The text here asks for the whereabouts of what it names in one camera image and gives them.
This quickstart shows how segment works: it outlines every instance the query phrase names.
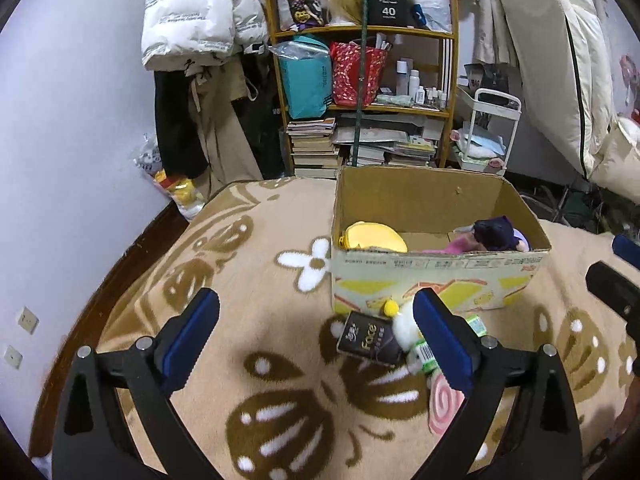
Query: plush doll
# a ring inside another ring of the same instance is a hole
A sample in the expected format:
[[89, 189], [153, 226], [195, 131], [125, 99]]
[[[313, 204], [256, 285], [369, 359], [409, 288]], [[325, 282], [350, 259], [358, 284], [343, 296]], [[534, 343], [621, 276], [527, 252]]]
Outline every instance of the plush doll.
[[460, 236], [443, 251], [425, 253], [463, 254], [475, 251], [520, 251], [527, 253], [529, 243], [524, 235], [514, 229], [506, 216], [479, 220], [468, 227], [455, 229]]

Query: plastic bottle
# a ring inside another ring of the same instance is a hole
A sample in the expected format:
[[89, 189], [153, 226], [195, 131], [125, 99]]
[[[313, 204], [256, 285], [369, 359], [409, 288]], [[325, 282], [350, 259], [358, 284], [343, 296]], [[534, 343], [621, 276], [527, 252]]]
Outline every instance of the plastic bottle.
[[427, 90], [427, 102], [426, 102], [427, 106], [430, 107], [434, 107], [435, 106], [435, 99], [434, 99], [434, 95], [433, 95], [433, 88], [429, 88]]
[[438, 92], [438, 108], [442, 111], [447, 109], [447, 93], [444, 90]]
[[418, 91], [415, 93], [415, 103], [417, 105], [423, 105], [424, 97], [425, 97], [424, 86], [420, 86], [418, 87]]
[[406, 61], [396, 63], [396, 95], [409, 95], [409, 73]]
[[420, 72], [417, 70], [411, 70], [411, 77], [409, 78], [409, 97], [415, 101], [415, 93], [420, 88]]

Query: pink swirl candy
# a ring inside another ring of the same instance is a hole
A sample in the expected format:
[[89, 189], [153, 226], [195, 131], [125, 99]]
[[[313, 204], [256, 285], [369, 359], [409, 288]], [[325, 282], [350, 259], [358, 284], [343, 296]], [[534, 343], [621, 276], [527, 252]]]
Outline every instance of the pink swirl candy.
[[442, 372], [436, 370], [431, 377], [429, 398], [429, 429], [431, 433], [442, 436], [464, 400], [464, 394], [453, 390]]

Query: yellow plush toy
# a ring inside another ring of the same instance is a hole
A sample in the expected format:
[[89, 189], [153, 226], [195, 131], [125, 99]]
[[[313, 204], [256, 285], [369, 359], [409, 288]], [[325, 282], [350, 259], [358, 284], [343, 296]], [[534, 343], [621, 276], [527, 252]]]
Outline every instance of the yellow plush toy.
[[384, 249], [396, 253], [408, 252], [402, 237], [391, 227], [374, 222], [356, 222], [347, 227], [340, 244], [345, 249]]

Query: paper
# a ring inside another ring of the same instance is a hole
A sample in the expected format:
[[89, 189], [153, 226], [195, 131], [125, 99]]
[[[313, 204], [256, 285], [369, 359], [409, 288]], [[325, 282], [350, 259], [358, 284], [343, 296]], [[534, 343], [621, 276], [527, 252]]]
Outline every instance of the paper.
[[[353, 144], [354, 128], [343, 126], [338, 128], [332, 142], [334, 144]], [[385, 130], [384, 128], [363, 128], [360, 131], [360, 142], [408, 142], [406, 132], [399, 130]]]

